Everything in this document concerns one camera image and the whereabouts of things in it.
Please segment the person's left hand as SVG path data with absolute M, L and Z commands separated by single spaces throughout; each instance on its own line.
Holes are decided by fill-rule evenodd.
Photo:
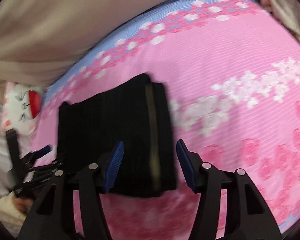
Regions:
M 13 204 L 18 211 L 28 214 L 31 206 L 33 205 L 33 200 L 25 197 L 13 197 Z

